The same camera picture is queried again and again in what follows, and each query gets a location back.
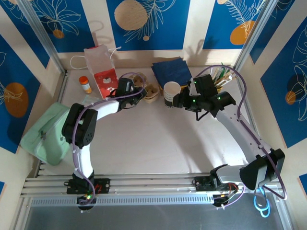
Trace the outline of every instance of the black and white cup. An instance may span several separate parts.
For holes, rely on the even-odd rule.
[[[167,107],[172,108],[174,97],[180,93],[181,87],[177,82],[169,81],[164,85],[163,94],[164,94],[164,103]]]

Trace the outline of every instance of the white table surface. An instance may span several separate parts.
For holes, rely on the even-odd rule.
[[[204,67],[191,67],[196,76]],[[149,82],[156,82],[151,68],[117,69],[117,76],[126,72],[142,72]],[[93,92],[98,88],[88,70],[70,70],[62,103],[82,103],[86,94],[78,78],[87,76]],[[228,91],[237,101],[241,94],[237,81],[228,83]],[[242,114],[247,118],[245,108]],[[221,164],[238,165],[245,160],[242,150],[223,125],[210,114],[197,122],[195,113],[167,108],[163,97],[135,108],[122,110],[97,121],[91,143],[91,162],[95,174],[207,173]],[[71,175],[72,153],[57,166],[42,164],[39,175]]]

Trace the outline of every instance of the white wall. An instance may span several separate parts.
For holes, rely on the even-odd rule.
[[[307,139],[286,148],[260,78],[306,18],[305,9],[307,1],[296,0],[256,64],[248,57],[240,71],[247,81],[248,100],[260,135],[274,149],[281,148],[285,153],[282,178],[288,192],[288,203],[300,229],[307,226],[307,196],[298,178],[307,173]]]
[[[0,26],[0,34],[41,83],[25,128],[28,130],[54,101],[53,97],[60,80],[59,71],[52,61],[47,69],[44,68],[1,7],[0,22],[6,25]],[[31,171],[32,164],[33,157],[22,148],[18,148],[16,154],[13,154],[0,147],[0,181],[5,182],[0,198],[1,230],[9,229],[24,180]]]
[[[183,50],[120,51],[113,56],[115,67],[150,67],[154,62],[163,61],[163,58],[173,57],[184,58],[189,66],[212,65],[221,62],[227,65],[234,64],[241,49],[202,49],[215,1],[190,1]],[[106,0],[82,0],[81,2],[95,45],[105,44],[109,48],[115,48]],[[59,53],[66,69],[71,69],[69,61],[74,55],[83,55],[83,53]],[[76,68],[86,66],[83,58],[75,58],[73,63]]]

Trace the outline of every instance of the blue cable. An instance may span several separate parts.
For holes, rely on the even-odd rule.
[[[258,188],[260,190],[260,192],[262,193],[263,197],[266,199],[266,206],[261,208],[257,205],[257,197],[256,197],[256,194],[254,196],[254,206],[255,208],[260,212],[261,216],[263,218],[267,218],[269,215],[270,215],[270,212],[271,212],[271,207],[270,207],[270,202],[269,200],[266,198],[266,195],[265,195],[265,192],[264,192],[264,189],[262,187]]]

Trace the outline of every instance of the blue folded paper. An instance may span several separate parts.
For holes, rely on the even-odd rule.
[[[186,61],[181,58],[153,63],[152,70],[162,88],[169,81],[175,81],[181,86],[187,85],[192,77]]]

